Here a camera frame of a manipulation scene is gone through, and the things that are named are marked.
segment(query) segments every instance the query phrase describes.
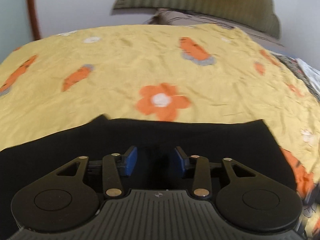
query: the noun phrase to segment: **orange flower pattern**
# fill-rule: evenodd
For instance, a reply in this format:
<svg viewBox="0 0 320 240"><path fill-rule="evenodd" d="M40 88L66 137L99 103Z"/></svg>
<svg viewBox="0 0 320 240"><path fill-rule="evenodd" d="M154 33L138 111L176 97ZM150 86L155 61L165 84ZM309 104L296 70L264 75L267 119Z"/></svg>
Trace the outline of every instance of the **orange flower pattern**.
<svg viewBox="0 0 320 240"><path fill-rule="evenodd" d="M159 121L174 121L177 109L188 108L190 101L178 96L176 86L161 83L158 86L145 86L140 90L143 97L137 103L137 109L144 115L156 114Z"/></svg>
<svg viewBox="0 0 320 240"><path fill-rule="evenodd" d="M80 80L87 78L90 72L94 69L94 66L91 64L85 64L81 68L79 68L76 72L73 72L70 76L68 76L62 86L62 92L68 90L71 86L78 83Z"/></svg>
<svg viewBox="0 0 320 240"><path fill-rule="evenodd" d="M19 76L21 76L22 74L24 74L27 71L28 67L30 67L30 65L36 60L37 57L38 57L38 55L34 55L31 58L29 58L25 63L23 63L19 68L17 68L16 71L14 71L8 77L8 79L4 82L2 87L0 87L0 96L3 96L5 94L9 93L10 88L13 85L13 83L16 82L16 80L18 79Z"/></svg>
<svg viewBox="0 0 320 240"><path fill-rule="evenodd" d="M254 68L256 69L256 71L261 75L264 76L264 73L266 72L264 66L259 63L259 62L255 62L254 63Z"/></svg>
<svg viewBox="0 0 320 240"><path fill-rule="evenodd" d="M215 59L208 52L188 37L180 39L180 48L183 50L182 56L185 59L191 60L200 66L213 65L215 63Z"/></svg>

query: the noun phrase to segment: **ridged black surface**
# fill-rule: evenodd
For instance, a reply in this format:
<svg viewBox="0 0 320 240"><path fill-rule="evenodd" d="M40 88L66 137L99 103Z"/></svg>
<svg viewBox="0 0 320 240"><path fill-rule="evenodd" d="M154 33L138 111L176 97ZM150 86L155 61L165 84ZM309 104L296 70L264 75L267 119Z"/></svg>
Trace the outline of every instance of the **ridged black surface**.
<svg viewBox="0 0 320 240"><path fill-rule="evenodd" d="M109 200L86 225L59 234L21 229L11 240L301 240L293 230L259 236L225 222L208 201L195 200L184 190L132 190L119 200Z"/></svg>

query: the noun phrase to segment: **black cloth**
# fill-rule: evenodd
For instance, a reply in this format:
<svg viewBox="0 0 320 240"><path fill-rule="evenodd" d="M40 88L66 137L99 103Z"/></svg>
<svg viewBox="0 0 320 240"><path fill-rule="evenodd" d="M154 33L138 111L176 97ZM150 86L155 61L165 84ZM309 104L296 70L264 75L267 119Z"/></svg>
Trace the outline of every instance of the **black cloth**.
<svg viewBox="0 0 320 240"><path fill-rule="evenodd" d="M277 142L262 120L244 124L151 122L108 120L101 115L88 124L58 132L0 152L0 239L18 230L10 202L24 186L70 160L89 156L101 160L110 153L138 147L138 161L124 188L186 188L188 179L170 177L169 152L181 146L187 155L201 155L210 162L230 157L295 189L293 172ZM213 180L213 189L219 181Z"/></svg>

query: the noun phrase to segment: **pillow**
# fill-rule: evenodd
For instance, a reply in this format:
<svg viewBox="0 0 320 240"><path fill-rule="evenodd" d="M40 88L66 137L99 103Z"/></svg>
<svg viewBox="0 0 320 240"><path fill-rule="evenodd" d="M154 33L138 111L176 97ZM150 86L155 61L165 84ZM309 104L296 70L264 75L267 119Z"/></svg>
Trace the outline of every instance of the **pillow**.
<svg viewBox="0 0 320 240"><path fill-rule="evenodd" d="M213 16L208 16L204 14L198 14L191 11L176 11L171 9L160 8L156 12L154 17L157 24L161 25L195 25L195 24L205 24L212 23L221 26L226 29L233 29L235 27L240 28L245 33L247 33L250 38L256 43L260 44L267 50L286 55L289 57L294 57L290 54L287 49L280 43L276 38L273 38L266 33L253 30L252 28L228 21L222 18L217 18Z"/></svg>

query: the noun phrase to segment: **logo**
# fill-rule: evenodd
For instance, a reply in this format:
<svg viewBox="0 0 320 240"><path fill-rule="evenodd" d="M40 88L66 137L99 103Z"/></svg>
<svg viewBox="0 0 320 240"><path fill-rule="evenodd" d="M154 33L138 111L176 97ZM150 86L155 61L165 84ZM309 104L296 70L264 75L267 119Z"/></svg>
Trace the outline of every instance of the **logo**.
<svg viewBox="0 0 320 240"><path fill-rule="evenodd" d="M163 196L163 194L162 194L161 192L157 192L157 193L155 194L155 196L158 197L158 198L161 198L161 197Z"/></svg>

